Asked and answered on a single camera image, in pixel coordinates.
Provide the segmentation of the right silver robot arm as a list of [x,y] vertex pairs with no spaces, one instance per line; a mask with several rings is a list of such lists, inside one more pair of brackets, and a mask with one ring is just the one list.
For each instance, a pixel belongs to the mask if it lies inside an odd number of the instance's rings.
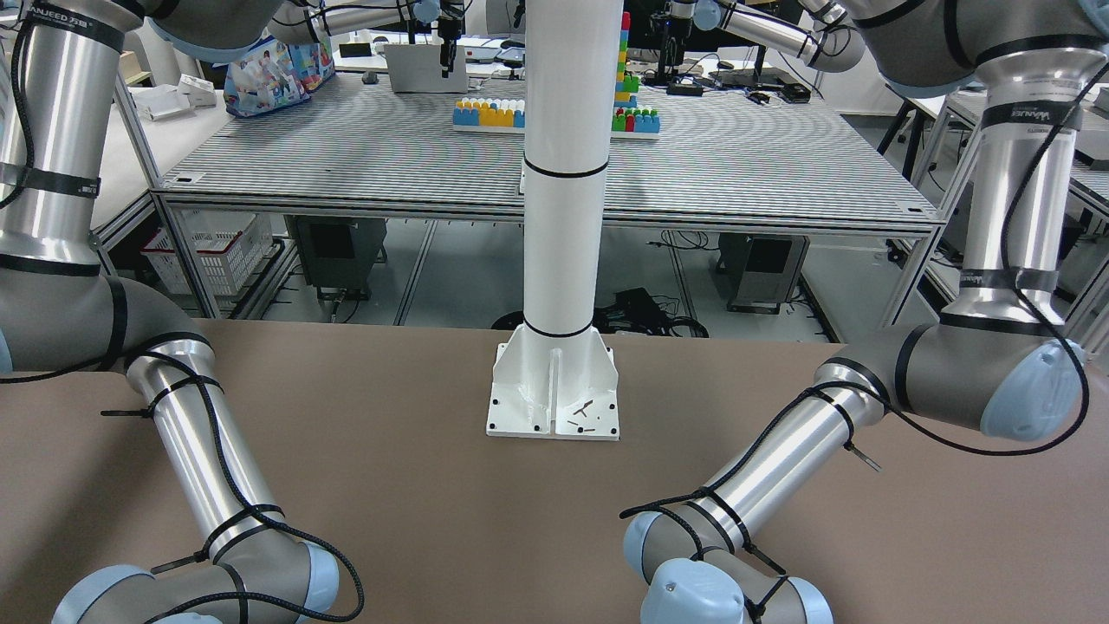
[[3,382],[123,374],[146,401],[205,536],[157,569],[83,577],[55,623],[350,621],[330,607],[340,551],[282,516],[214,378],[211,344],[145,284],[106,276],[90,242],[126,33],[151,23],[187,55],[244,55],[282,1],[28,1],[3,137]]

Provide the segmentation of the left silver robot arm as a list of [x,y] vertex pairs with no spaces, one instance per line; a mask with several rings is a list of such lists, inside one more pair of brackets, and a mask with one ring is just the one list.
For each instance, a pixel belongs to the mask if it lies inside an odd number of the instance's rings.
[[1048,449],[1088,405],[1080,348],[1054,288],[1082,99],[1106,72],[1105,1],[845,1],[904,94],[973,80],[986,102],[960,287],[936,324],[892,325],[843,347],[706,485],[625,510],[627,563],[649,585],[642,623],[820,623],[820,591],[757,556],[753,534],[854,434],[914,416]]

